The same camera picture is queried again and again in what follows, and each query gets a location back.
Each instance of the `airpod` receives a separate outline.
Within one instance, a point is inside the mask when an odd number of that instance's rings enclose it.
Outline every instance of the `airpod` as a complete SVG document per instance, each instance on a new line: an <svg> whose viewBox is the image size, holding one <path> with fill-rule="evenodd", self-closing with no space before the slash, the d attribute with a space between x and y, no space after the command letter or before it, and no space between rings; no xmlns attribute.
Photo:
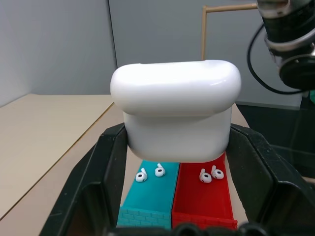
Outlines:
<svg viewBox="0 0 315 236"><path fill-rule="evenodd" d="M217 179L223 179L224 178L223 171L217 169L216 166L212 167L211 175L213 178L217 178Z"/></svg>
<svg viewBox="0 0 315 236"><path fill-rule="evenodd" d="M201 169L200 175L199 175L199 179L201 182L204 183L210 183L211 182L211 175L206 173L205 169Z"/></svg>
<svg viewBox="0 0 315 236"><path fill-rule="evenodd" d="M141 168L141 172L136 174L136 181L137 182L144 182L148 178L146 170L144 168Z"/></svg>
<svg viewBox="0 0 315 236"><path fill-rule="evenodd" d="M165 169L160 163L158 163L157 168L156 168L156 177L162 177L164 175L165 175Z"/></svg>

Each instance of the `red container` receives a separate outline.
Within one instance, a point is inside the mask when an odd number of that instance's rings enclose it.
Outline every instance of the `red container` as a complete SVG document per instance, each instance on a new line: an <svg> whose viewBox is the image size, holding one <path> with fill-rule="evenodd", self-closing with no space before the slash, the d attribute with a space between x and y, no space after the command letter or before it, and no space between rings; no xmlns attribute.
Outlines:
<svg viewBox="0 0 315 236"><path fill-rule="evenodd" d="M181 223L194 223L202 229L210 226L237 228L224 161L225 153L211 162L181 164L172 209L173 228ZM201 169L211 174L213 165L223 171L224 178L202 183L199 180Z"/></svg>

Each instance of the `beige table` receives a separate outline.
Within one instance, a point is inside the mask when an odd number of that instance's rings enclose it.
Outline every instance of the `beige table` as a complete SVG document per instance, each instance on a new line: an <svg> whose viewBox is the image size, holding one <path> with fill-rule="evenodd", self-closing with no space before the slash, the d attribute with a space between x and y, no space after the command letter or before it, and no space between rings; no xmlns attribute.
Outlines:
<svg viewBox="0 0 315 236"><path fill-rule="evenodd" d="M71 170L95 144L99 135L108 127L122 123L123 113L115 105L100 118L85 135L64 155L51 170L11 209L0 221L0 235L35 236L38 235L58 198ZM236 105L233 106L232 122L248 126ZM126 175L122 195L124 201L141 160L130 151L127 153ZM234 218L239 223L246 216L226 165Z"/></svg>

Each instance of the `black cable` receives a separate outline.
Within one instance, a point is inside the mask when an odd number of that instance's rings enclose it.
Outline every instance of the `black cable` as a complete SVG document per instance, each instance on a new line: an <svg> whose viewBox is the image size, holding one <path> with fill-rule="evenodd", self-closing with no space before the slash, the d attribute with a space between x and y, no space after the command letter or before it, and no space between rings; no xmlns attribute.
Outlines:
<svg viewBox="0 0 315 236"><path fill-rule="evenodd" d="M275 88L272 88L269 85L267 85L265 82L263 82L261 80L261 78L256 74L254 69L252 68L252 62L251 62L252 46L254 45L259 33L262 31L263 28L264 28L264 24L261 24L261 26L258 28L258 30L255 32L254 36L252 37L251 43L249 44L248 49L247 49L247 66L248 66L248 69L250 70L251 74L258 81L258 83L260 83L264 88L268 89L271 92L283 94L283 95L292 95L292 94L304 92L303 90L286 92L286 91L280 91L280 90L277 90Z"/></svg>

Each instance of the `white wall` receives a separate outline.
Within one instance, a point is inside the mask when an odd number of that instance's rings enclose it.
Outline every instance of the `white wall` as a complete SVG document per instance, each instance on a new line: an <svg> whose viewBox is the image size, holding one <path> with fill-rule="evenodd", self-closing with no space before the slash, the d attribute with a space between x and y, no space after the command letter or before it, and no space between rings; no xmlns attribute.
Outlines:
<svg viewBox="0 0 315 236"><path fill-rule="evenodd" d="M203 5L244 4L254 0L110 0L118 66L200 60L201 9ZM257 10L208 15L207 59L234 63L242 75L240 103L298 107L301 95L286 96L263 88L250 74L246 50L261 24ZM277 75L276 65L263 42L253 48L253 67L276 89L292 90Z"/></svg>
<svg viewBox="0 0 315 236"><path fill-rule="evenodd" d="M107 0L0 0L0 106L106 94L115 68Z"/></svg>

